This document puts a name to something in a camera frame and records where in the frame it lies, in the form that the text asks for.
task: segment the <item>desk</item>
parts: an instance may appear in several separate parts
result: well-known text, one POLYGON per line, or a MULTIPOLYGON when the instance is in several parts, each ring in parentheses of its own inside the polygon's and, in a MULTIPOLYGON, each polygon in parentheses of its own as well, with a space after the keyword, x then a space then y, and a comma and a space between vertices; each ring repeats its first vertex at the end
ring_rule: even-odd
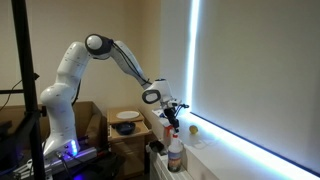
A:
POLYGON ((125 157, 125 163, 120 168, 118 178, 126 179, 144 173, 145 136, 151 131, 144 124, 145 117, 135 107, 121 107, 107 109, 108 141, 111 152, 125 157), (136 111, 139 116, 131 119, 119 119, 117 114, 122 111, 136 111), (124 121, 134 122, 135 131, 131 135, 122 136, 111 126, 124 121))

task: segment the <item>white plate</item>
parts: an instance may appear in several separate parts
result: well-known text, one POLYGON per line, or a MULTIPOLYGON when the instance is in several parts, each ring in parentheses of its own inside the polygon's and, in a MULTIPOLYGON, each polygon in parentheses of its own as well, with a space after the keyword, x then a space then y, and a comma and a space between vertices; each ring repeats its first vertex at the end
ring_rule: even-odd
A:
POLYGON ((119 119, 131 119, 138 116, 139 113, 137 111, 122 111, 117 114, 117 118, 119 119))

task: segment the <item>wall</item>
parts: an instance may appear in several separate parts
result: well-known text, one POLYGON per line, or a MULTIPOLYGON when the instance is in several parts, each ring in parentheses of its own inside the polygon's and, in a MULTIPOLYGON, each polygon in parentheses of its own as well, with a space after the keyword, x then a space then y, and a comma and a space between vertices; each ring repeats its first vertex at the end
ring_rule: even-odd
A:
MULTIPOLYGON (((141 58, 141 5, 143 1, 70 0, 27 1, 38 102, 40 93, 55 81, 56 70, 69 45, 83 42, 91 33, 121 40, 141 58)), ((11 89, 20 79, 11 1, 0 1, 0 89, 11 89)), ((128 89, 136 80, 124 74, 112 60, 91 60, 84 73, 78 101, 92 100, 105 112, 107 107, 133 104, 128 89)), ((0 96, 0 106, 7 96, 0 96)), ((23 95, 11 95, 8 105, 24 104, 23 95)))

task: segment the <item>bottle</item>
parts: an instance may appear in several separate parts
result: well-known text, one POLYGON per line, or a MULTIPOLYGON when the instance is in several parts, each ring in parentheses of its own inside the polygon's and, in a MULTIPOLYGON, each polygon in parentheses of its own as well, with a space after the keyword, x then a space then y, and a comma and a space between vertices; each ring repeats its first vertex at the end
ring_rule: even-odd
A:
POLYGON ((168 148, 168 170, 178 172, 181 168, 182 144, 177 134, 172 135, 171 144, 168 148))

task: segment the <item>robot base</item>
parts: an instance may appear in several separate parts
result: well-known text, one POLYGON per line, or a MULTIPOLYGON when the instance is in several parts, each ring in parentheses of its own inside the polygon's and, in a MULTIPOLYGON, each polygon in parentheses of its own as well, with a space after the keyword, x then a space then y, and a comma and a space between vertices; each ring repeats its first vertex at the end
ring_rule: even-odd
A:
MULTIPOLYGON (((74 167, 81 162, 86 162, 88 160, 91 160, 93 158, 97 157, 97 150, 94 147, 85 149, 83 151, 80 151, 76 156, 64 157, 66 164, 68 168, 74 167)), ((46 179, 52 179, 52 175, 57 174, 61 171, 64 171, 65 168, 63 166, 63 162, 61 160, 57 159, 54 162, 48 164, 45 162, 45 173, 46 173, 46 179)), ((21 166, 20 168, 13 171, 15 179, 25 179, 29 178, 30 175, 30 165, 25 164, 21 166)))

